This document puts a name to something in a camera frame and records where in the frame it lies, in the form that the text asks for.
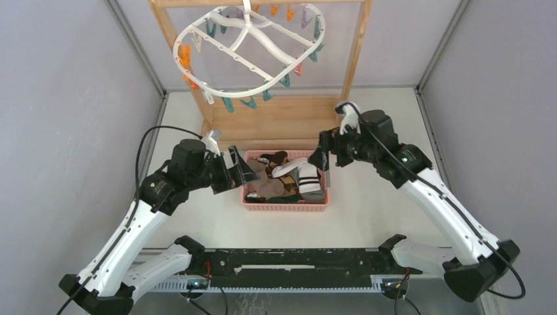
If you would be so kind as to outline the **white grey sock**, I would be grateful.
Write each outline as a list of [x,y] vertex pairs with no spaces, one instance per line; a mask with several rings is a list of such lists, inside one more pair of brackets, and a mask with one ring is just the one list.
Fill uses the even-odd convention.
[[272,176],[273,178],[279,178],[291,172],[297,175],[296,183],[301,194],[321,190],[321,175],[318,169],[308,162],[306,157],[299,157],[275,167]]

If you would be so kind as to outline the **taupe striped cuff sock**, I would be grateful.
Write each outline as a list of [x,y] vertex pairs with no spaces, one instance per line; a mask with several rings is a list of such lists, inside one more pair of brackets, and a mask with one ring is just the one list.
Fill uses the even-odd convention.
[[270,168],[266,163],[256,159],[249,159],[247,164],[258,176],[258,179],[250,184],[260,197],[269,199],[283,195],[284,184],[269,174]]

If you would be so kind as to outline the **dark brown argyle sock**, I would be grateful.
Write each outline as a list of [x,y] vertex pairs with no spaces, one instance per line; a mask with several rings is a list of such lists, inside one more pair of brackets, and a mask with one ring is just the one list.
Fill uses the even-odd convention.
[[267,175],[266,182],[261,186],[265,193],[273,193],[274,196],[291,196],[297,194],[297,183],[288,171],[278,178],[273,176],[273,171],[289,162],[288,154],[285,151],[275,152],[274,154],[262,154],[257,161],[264,164],[264,171]]

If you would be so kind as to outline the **dark green sock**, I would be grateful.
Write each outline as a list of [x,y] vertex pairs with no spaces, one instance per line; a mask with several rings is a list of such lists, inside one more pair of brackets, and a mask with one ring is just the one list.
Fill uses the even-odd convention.
[[295,204],[303,200],[302,196],[299,194],[285,196],[285,197],[272,197],[264,198],[260,196],[246,196],[243,197],[242,201],[244,203],[272,203],[272,204]]

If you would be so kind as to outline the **white round clip hanger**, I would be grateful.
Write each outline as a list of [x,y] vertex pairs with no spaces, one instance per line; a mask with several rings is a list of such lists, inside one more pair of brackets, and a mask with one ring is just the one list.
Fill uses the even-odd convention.
[[255,109],[271,88],[289,88],[307,61],[324,48],[326,23],[309,3],[220,6],[185,27],[173,43],[176,66],[187,85],[204,100],[220,99],[228,112],[234,100]]

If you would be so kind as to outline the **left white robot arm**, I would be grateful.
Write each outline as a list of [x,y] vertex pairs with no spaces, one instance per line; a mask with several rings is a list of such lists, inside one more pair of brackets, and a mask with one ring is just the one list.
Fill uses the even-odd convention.
[[190,237],[175,240],[163,253],[133,268],[145,243],[195,190],[211,188],[219,194],[257,180],[257,173],[229,147],[227,167],[216,140],[184,139],[171,157],[139,185],[139,195],[116,231],[78,274],[66,274],[59,288],[88,314],[129,314],[148,291],[186,270],[200,272],[206,263],[204,247]]

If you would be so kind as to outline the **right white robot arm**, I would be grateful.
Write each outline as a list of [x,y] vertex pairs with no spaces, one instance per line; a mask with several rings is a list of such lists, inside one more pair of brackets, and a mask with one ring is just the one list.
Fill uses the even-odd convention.
[[381,246],[380,266],[389,273],[401,268],[442,278],[460,299],[473,302],[489,292],[507,272],[520,248],[484,228],[442,181],[425,153],[399,141],[391,118],[382,110],[343,113],[340,127],[322,131],[309,162],[328,170],[354,161],[371,164],[380,177],[408,195],[448,241],[447,248],[423,245],[397,234]]

